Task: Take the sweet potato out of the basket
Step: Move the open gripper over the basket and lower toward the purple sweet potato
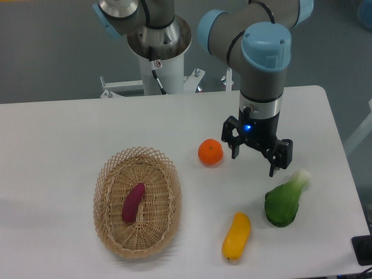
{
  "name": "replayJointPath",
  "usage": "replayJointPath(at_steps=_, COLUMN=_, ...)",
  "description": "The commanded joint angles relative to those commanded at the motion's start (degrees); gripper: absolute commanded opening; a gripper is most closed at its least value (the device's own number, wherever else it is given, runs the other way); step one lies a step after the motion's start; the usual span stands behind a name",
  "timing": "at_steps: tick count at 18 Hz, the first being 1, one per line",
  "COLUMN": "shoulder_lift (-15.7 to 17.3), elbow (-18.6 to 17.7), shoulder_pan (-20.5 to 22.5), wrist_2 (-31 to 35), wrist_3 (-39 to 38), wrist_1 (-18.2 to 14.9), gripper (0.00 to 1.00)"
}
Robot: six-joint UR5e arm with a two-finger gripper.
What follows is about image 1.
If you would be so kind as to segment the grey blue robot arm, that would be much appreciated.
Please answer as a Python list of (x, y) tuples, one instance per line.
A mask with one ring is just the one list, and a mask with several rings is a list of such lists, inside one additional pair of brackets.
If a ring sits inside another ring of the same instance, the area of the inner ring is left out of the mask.
[[(96, 1), (92, 8), (109, 35), (127, 38), (146, 95), (185, 92), (183, 56), (192, 35), (174, 1)], [(276, 136), (291, 60), (289, 31), (312, 11), (312, 1), (249, 1), (236, 14), (215, 9), (198, 23), (200, 46), (241, 77), (239, 115), (223, 123), (221, 139), (233, 157), (241, 145), (261, 152), (271, 174), (292, 161), (293, 142)]]

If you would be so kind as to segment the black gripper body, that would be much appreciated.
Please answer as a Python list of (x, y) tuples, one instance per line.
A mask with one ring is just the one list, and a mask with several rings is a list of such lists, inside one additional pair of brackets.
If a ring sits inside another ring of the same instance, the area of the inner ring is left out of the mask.
[(238, 149), (241, 144), (256, 150), (269, 150), (277, 146), (277, 126), (279, 113), (268, 119), (249, 118), (244, 122), (244, 114), (239, 111), (239, 118), (233, 118), (234, 128), (237, 129), (238, 136), (233, 145)]

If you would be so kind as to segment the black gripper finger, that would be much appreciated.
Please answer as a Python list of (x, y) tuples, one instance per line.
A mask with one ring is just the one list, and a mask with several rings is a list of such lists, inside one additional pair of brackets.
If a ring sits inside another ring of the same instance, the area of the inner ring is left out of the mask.
[(274, 145), (262, 150), (263, 156), (270, 163), (269, 176), (273, 177), (277, 170), (287, 169), (292, 162), (293, 140), (275, 140)]
[(234, 136), (233, 131), (238, 132), (238, 120), (230, 116), (224, 123), (221, 134), (221, 140), (228, 144), (231, 149), (231, 158), (235, 159), (239, 155), (239, 147), (244, 143), (240, 134)]

